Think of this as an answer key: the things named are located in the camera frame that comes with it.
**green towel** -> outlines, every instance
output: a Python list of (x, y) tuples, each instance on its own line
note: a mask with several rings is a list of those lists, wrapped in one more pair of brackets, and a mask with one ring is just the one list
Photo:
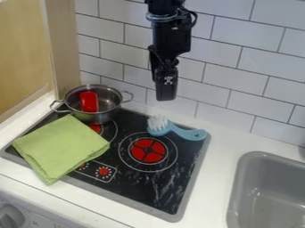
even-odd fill
[(71, 115), (42, 126), (12, 145), (47, 185), (109, 149), (106, 140)]

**countertop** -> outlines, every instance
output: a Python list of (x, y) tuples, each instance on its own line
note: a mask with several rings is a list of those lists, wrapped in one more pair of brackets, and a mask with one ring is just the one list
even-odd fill
[[(49, 112), (54, 94), (49, 93), (0, 125), (0, 150), (7, 143)], [(178, 223), (168, 223), (112, 200), (84, 191), (64, 182), (44, 185), (32, 170), (0, 158), (0, 190), (10, 191), (26, 201), (61, 214), (86, 227), (136, 228), (227, 228), (226, 213), (238, 159), (250, 151), (265, 151), (288, 159), (303, 161), (305, 150), (219, 126), (215, 123), (188, 118), (137, 102), (124, 105), (148, 115), (162, 114), (171, 121), (203, 128), (211, 135), (210, 147), (196, 180), (185, 215)]]

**white subway tile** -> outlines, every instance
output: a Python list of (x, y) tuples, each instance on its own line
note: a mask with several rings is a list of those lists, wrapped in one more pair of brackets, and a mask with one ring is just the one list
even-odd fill
[(125, 66), (124, 80), (135, 85), (154, 89), (153, 77), (150, 70)]
[(132, 46), (101, 40), (102, 58), (118, 61), (140, 68), (147, 68), (148, 51)]
[(305, 85), (271, 77), (265, 96), (284, 102), (305, 105)]
[(250, 132), (254, 120), (254, 116), (205, 103), (199, 103), (196, 117), (246, 132)]
[(291, 0), (256, 0), (251, 20), (305, 29), (305, 4)]
[(77, 30), (80, 34), (123, 42), (124, 26), (122, 23), (79, 14), (76, 15), (76, 19)]
[(256, 118), (252, 133), (278, 141), (305, 146), (305, 129), (279, 123), (273, 120)]
[(98, 16), (98, 0), (75, 0), (75, 12)]
[(280, 52), (305, 57), (305, 31), (287, 29)]
[(219, 16), (227, 16), (248, 20), (253, 0), (189, 0), (186, 7), (196, 12), (205, 12)]
[(182, 97), (177, 97), (174, 101), (170, 102), (158, 102), (156, 100), (156, 92), (150, 89), (148, 90), (147, 94), (147, 104), (163, 110), (170, 110), (192, 117), (194, 116), (196, 110), (195, 101), (191, 101)]
[(140, 86), (136, 85), (131, 85), (125, 82), (113, 80), (107, 77), (102, 77), (102, 84), (113, 87), (118, 89), (119, 91), (128, 91), (134, 95), (134, 101), (135, 102), (141, 102), (145, 103), (145, 98), (146, 98), (146, 89), (142, 88)]
[(80, 71), (80, 83), (81, 85), (101, 84), (101, 77)]
[(80, 53), (98, 57), (100, 55), (99, 41), (96, 38), (78, 35), (78, 50)]
[(194, 37), (209, 39), (213, 21), (214, 16), (198, 13), (198, 21), (196, 26), (193, 28), (192, 35)]
[(177, 94), (199, 102), (225, 107), (229, 90), (180, 78)]
[(199, 38), (192, 39), (192, 50), (183, 54), (186, 58), (235, 67), (241, 52), (240, 46), (222, 44)]
[(194, 81), (202, 81), (204, 62), (179, 58), (179, 76)]
[(239, 69), (291, 80), (305, 80), (305, 59), (244, 48)]
[(150, 27), (151, 22), (146, 19), (146, 13), (147, 4), (122, 0), (100, 0), (100, 16), (105, 19)]
[(79, 56), (80, 69), (100, 76), (123, 80), (123, 65), (113, 61), (81, 54)]
[(153, 31), (133, 25), (125, 25), (125, 43), (138, 47), (147, 48), (153, 44)]
[(268, 77), (264, 75), (207, 64), (203, 82), (249, 94), (262, 95), (267, 79)]
[(305, 107), (296, 106), (289, 123), (305, 127)]
[(284, 28), (217, 17), (213, 40), (277, 51)]
[(286, 122), (293, 111), (293, 105), (232, 91), (227, 106), (232, 110), (239, 110), (256, 116), (271, 118)]

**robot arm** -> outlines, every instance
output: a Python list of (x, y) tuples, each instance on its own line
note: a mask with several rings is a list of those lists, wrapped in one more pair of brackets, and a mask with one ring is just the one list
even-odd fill
[(197, 14), (188, 11), (185, 0), (145, 0), (146, 19), (152, 22), (153, 44), (148, 47), (152, 80), (158, 101), (176, 98), (179, 61), (177, 57), (191, 51), (192, 28)]

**stovetop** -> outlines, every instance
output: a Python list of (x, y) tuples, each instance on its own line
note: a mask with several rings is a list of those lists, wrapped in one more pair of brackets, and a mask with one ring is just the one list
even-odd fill
[[(27, 133), (61, 117), (63, 114), (51, 112)], [(112, 122), (95, 129), (111, 143), (110, 149), (62, 180), (177, 222), (184, 214), (209, 136), (200, 142), (187, 141), (173, 133), (152, 137), (146, 132), (147, 119), (143, 114), (120, 110)], [(11, 145), (3, 157), (27, 165)]]

